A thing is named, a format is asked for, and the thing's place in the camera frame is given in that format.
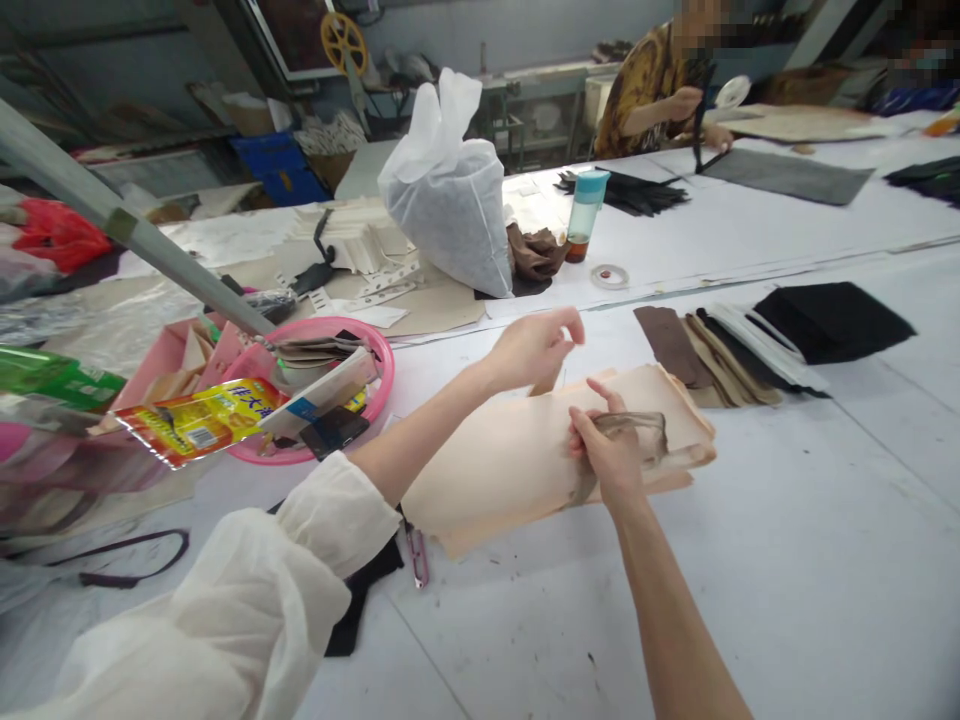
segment blue bottle cap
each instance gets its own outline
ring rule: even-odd
[[[592,205],[603,202],[610,173],[606,170],[587,170],[577,175],[577,187],[574,190],[574,202]]]

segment gray fabric sheet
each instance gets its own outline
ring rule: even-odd
[[[703,174],[801,200],[849,205],[873,170],[847,170],[812,160],[734,147]]]

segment red plastic bag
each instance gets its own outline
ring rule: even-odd
[[[14,249],[53,260],[64,274],[76,272],[112,249],[100,228],[61,202],[26,198],[20,207],[28,218]]]

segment white fabric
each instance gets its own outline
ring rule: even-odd
[[[494,297],[513,289],[503,222],[503,165],[487,140],[464,140],[480,81],[444,68],[440,94],[417,90],[410,132],[383,166],[383,203],[423,257]]]
[[[276,518],[223,518],[176,590],[78,638],[57,696],[14,717],[292,717],[350,604],[340,578],[399,522],[366,475],[331,455]]]
[[[757,357],[791,385],[812,388],[818,392],[827,389],[827,380],[807,365],[803,355],[788,338],[767,322],[750,307],[737,307],[727,303],[712,303],[707,312],[714,320],[723,325],[727,332],[747,346]],[[755,318],[764,327],[769,328],[783,344],[774,340],[747,318]]]

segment woman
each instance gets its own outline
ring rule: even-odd
[[[598,160],[656,152],[693,131],[707,71],[698,48],[719,34],[723,17],[717,2],[691,5],[675,22],[647,33],[624,60],[597,133]],[[719,125],[705,123],[702,140],[718,152],[733,146],[733,134]]]
[[[322,462],[276,517],[248,509],[223,518],[176,590],[77,639],[57,697],[24,716],[292,717],[350,603],[341,578],[391,541],[393,508],[424,465],[482,403],[555,376],[583,342],[573,308],[515,322],[416,412],[349,459]],[[611,411],[624,409],[592,387]],[[647,503],[636,433],[608,440],[571,412],[571,454],[593,463],[624,547],[658,715],[748,717]]]

